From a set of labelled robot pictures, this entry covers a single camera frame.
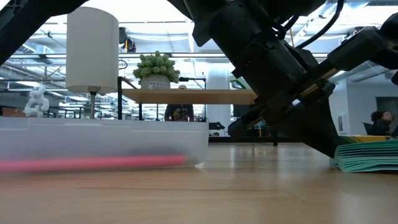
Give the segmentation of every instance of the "wooden tabletop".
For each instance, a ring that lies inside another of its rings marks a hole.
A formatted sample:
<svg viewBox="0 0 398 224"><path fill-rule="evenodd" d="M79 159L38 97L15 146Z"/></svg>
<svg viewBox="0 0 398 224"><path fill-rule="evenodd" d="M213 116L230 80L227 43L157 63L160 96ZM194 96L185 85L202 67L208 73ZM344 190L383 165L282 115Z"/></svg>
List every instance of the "wooden tabletop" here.
<svg viewBox="0 0 398 224"><path fill-rule="evenodd" d="M0 223L396 224L397 186L303 144L210 144L197 169L0 175Z"/></svg>
<svg viewBox="0 0 398 224"><path fill-rule="evenodd" d="M250 105L257 97L252 90L124 89L123 95L137 103L206 105Z"/></svg>

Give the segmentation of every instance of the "green paper stack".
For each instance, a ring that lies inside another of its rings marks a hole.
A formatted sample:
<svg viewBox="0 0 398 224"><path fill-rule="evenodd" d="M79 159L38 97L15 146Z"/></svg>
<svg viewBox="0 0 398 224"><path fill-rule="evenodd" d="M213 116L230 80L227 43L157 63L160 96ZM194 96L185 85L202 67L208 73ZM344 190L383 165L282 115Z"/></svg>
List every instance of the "green paper stack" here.
<svg viewBox="0 0 398 224"><path fill-rule="evenodd" d="M334 163L343 172L398 170L398 140L339 146Z"/></svg>

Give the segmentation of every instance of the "white figurine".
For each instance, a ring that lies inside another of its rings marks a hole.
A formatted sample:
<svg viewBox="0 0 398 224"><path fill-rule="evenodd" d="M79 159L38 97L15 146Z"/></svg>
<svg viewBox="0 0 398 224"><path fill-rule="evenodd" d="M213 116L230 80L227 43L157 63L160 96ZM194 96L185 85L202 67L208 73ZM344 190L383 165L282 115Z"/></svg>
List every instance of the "white figurine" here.
<svg viewBox="0 0 398 224"><path fill-rule="evenodd" d="M38 118L43 117L43 111L48 111L50 103L47 98L44 98L45 87L37 86L29 93L29 101L27 102L24 113L27 117L36 116Z"/></svg>

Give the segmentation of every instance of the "potted plant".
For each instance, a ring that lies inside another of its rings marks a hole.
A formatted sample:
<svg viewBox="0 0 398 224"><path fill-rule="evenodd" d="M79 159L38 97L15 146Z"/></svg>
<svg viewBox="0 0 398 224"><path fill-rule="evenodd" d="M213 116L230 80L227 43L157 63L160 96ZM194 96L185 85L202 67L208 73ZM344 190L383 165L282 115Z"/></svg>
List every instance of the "potted plant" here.
<svg viewBox="0 0 398 224"><path fill-rule="evenodd" d="M178 83L180 71L174 70L175 62L168 55L161 56L156 51L155 55L140 55L139 58L141 63L133 74L142 89L166 89L170 88L170 82Z"/></svg>

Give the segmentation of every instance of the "green plant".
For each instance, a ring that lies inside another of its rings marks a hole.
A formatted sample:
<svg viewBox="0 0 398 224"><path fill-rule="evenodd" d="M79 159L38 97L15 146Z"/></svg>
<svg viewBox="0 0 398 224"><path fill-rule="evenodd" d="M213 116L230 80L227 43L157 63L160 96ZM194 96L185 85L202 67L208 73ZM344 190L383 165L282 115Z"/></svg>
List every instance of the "green plant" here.
<svg viewBox="0 0 398 224"><path fill-rule="evenodd" d="M169 59L168 55L160 55L159 51L155 52L155 55L140 55L141 63L137 64L137 69L132 73L136 78L139 78L139 84L141 80L150 75L165 75L169 78L170 82L178 83L180 71L174 70L175 62Z"/></svg>

